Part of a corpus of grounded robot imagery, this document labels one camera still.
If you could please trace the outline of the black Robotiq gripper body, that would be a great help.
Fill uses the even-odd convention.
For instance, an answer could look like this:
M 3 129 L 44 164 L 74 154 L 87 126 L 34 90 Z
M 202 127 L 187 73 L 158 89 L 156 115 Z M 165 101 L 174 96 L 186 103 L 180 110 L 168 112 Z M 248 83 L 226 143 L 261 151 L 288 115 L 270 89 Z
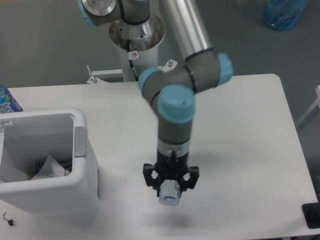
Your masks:
M 185 181 L 184 175 L 188 173 L 188 156 L 188 152 L 177 156 L 175 151 L 167 156 L 157 149 L 155 171 L 158 175 L 156 182 L 163 183 L 164 180 L 175 180 L 183 183 Z

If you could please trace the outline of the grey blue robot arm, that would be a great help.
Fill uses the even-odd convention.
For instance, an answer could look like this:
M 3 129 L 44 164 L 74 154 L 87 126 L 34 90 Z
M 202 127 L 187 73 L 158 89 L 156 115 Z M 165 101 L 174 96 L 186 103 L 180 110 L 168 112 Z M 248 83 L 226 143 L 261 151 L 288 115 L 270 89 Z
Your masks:
M 198 167 L 187 164 L 195 95 L 227 83 L 233 76 L 231 60 L 214 51 L 194 0 L 160 2 L 184 59 L 177 68 L 158 67 L 165 29 L 148 0 L 80 0 L 78 6 L 88 26 L 109 24 L 124 81 L 138 83 L 157 116 L 157 160 L 144 164 L 143 175 L 163 205 L 176 205 L 200 175 Z

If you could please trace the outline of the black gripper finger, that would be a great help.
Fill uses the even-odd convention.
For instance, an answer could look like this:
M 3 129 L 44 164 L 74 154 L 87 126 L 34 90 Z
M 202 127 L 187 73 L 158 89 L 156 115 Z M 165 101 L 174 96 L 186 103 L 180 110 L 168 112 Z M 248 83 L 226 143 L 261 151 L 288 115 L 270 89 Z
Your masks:
M 198 166 L 179 167 L 176 170 L 176 181 L 178 186 L 178 197 L 188 189 L 194 189 L 199 179 L 200 172 Z
M 157 174 L 155 178 L 152 176 L 153 172 Z M 152 189 L 156 191 L 156 196 L 159 197 L 160 186 L 163 183 L 163 176 L 160 174 L 157 164 L 152 165 L 149 163 L 144 163 L 142 173 L 143 173 L 146 185 L 148 187 L 152 187 Z

